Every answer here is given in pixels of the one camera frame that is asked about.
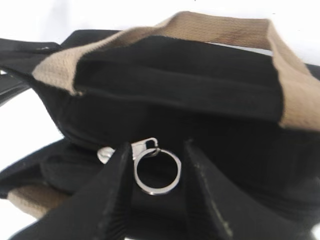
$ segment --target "bag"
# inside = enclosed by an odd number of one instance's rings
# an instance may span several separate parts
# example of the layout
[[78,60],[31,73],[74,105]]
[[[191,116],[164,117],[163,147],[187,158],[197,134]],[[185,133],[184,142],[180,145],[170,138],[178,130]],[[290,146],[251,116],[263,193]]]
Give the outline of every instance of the bag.
[[320,67],[269,20],[1,39],[0,67],[1,93],[8,76],[11,97],[33,88],[64,135],[0,173],[0,197],[39,218],[12,240],[314,239]]

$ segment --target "zipper pull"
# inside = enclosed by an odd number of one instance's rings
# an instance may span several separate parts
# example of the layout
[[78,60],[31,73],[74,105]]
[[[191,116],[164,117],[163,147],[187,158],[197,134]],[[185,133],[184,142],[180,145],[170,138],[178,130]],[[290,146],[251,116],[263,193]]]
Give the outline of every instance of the zipper pull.
[[[137,141],[131,144],[132,146],[132,158],[135,160],[141,153],[148,149],[147,143],[153,142],[154,146],[151,148],[158,149],[158,140],[155,137],[150,137],[141,141]],[[106,146],[98,150],[97,156],[103,164],[106,164],[111,156],[114,154],[115,150],[112,147]],[[157,151],[155,153],[151,153],[149,157],[157,155]]]

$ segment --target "metal ring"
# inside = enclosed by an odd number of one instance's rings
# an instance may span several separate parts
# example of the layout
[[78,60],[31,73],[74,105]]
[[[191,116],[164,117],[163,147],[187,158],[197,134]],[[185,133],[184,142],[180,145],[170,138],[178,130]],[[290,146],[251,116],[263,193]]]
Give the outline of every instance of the metal ring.
[[164,149],[160,149],[159,152],[164,153],[169,155],[170,157],[172,157],[176,163],[177,166],[177,175],[175,177],[175,179],[173,180],[172,183],[170,183],[168,186],[162,187],[162,188],[153,188],[153,187],[149,187],[147,185],[145,185],[139,178],[138,176],[138,164],[140,162],[141,159],[143,159],[144,156],[154,152],[155,150],[157,150],[156,148],[149,148],[145,151],[143,151],[139,156],[136,157],[136,159],[134,160],[134,178],[136,183],[138,184],[138,186],[147,194],[149,195],[164,195],[169,193],[172,189],[174,189],[177,184],[180,181],[180,176],[181,176],[181,161],[180,159],[174,155],[172,152],[164,150]]

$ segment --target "black fabric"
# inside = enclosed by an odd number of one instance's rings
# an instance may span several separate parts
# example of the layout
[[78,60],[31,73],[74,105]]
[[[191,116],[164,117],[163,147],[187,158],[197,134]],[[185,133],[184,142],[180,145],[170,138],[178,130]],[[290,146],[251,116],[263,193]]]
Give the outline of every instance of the black fabric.
[[199,148],[189,143],[185,155],[191,239],[310,239],[308,227],[276,215],[247,196]]
[[120,240],[126,236],[133,184],[125,144],[84,188],[12,240]]

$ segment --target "bag strap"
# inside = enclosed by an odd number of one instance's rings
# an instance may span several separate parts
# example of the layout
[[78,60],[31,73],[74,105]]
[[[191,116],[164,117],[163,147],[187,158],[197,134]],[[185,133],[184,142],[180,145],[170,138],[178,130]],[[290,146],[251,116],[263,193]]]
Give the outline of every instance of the bag strap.
[[76,94],[76,67],[85,54],[125,47],[152,35],[272,50],[273,64],[284,95],[280,125],[320,131],[320,82],[281,40],[268,19],[210,16],[183,11],[153,27],[130,28],[94,43],[54,53],[42,61],[32,74],[36,80]]

